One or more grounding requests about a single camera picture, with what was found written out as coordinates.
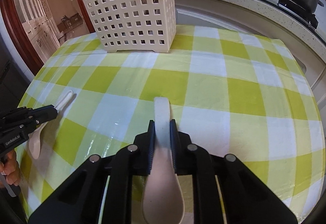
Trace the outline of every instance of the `stove burner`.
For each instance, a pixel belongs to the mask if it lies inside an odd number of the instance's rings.
[[[312,14],[291,0],[278,0],[278,5],[287,8],[292,11],[303,20],[305,20],[308,24],[310,24],[315,30],[318,26],[318,21],[316,19],[316,15]]]

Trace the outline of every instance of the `screw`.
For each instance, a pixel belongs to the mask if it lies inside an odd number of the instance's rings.
[[[189,144],[189,145],[187,146],[187,149],[190,150],[190,151],[195,151],[195,150],[198,149],[198,147],[197,147],[197,145],[195,145],[195,144]]]
[[[236,160],[236,157],[233,154],[227,154],[225,156],[225,159],[229,162],[234,162]]]
[[[129,145],[129,146],[127,147],[127,149],[128,149],[128,151],[133,152],[133,151],[138,150],[138,146],[135,145],[135,144],[132,144],[132,145]]]
[[[91,162],[97,162],[99,159],[100,159],[100,157],[97,154],[94,154],[91,157],[89,157],[89,160]]]

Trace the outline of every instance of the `wooden door frame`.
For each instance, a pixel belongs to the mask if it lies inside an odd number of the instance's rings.
[[[36,75],[44,65],[19,19],[14,0],[0,0],[0,9],[8,34],[26,66]]]

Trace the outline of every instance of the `floor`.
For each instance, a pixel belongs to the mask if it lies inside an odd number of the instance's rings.
[[[87,34],[89,34],[88,28],[85,23],[82,23],[80,26],[74,28],[73,30],[65,34],[62,38],[60,38],[59,39],[60,45],[62,45],[69,39],[80,37]]]

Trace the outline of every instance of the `table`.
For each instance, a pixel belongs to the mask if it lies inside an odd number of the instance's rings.
[[[92,154],[115,154],[147,131],[156,96],[167,97],[179,131],[209,153],[235,154],[303,220],[325,173],[322,123],[312,91],[280,40],[235,31],[177,26],[169,54],[106,53],[96,34],[65,42],[30,84],[21,106],[74,101],[42,133],[41,154],[17,150],[22,202],[30,215]],[[179,177],[185,219],[191,178]],[[133,220],[141,217],[134,178]]]

